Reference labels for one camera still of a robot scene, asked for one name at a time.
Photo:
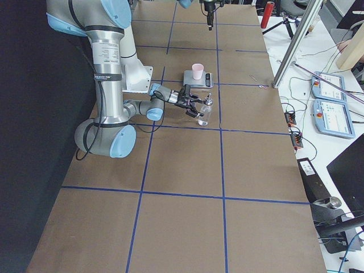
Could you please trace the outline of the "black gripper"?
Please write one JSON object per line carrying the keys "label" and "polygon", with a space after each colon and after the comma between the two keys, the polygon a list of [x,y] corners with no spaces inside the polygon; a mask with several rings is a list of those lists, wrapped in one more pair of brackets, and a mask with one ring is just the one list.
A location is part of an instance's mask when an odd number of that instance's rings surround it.
{"label": "black gripper", "polygon": [[199,112],[195,103],[202,104],[204,100],[202,100],[199,96],[191,93],[190,86],[183,86],[182,89],[178,92],[176,106],[185,108],[186,115],[190,117],[203,117],[204,114]]}
{"label": "black gripper", "polygon": [[208,30],[211,31],[213,27],[213,21],[214,21],[214,13],[213,11],[216,8],[216,1],[215,0],[203,0],[202,1],[204,11],[206,11],[208,14],[206,16],[206,21],[208,25]]}

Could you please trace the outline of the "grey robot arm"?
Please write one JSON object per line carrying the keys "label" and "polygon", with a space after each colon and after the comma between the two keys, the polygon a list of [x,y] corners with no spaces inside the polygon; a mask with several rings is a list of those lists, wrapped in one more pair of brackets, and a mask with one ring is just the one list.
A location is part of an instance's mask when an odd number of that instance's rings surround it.
{"label": "grey robot arm", "polygon": [[[178,0],[178,3],[183,8],[187,9],[193,1],[191,0]],[[216,11],[216,3],[218,1],[214,0],[203,0],[199,1],[201,6],[201,12],[206,17],[206,23],[208,26],[208,30],[211,31],[213,29],[213,22],[214,22],[214,13]]]}
{"label": "grey robot arm", "polygon": [[48,24],[56,31],[90,41],[97,92],[97,116],[75,132],[78,148],[86,154],[124,158],[133,149],[136,115],[158,121],[167,103],[184,108],[191,117],[200,113],[199,98],[190,87],[180,91],[151,82],[152,67],[138,59],[128,1],[48,1]]}

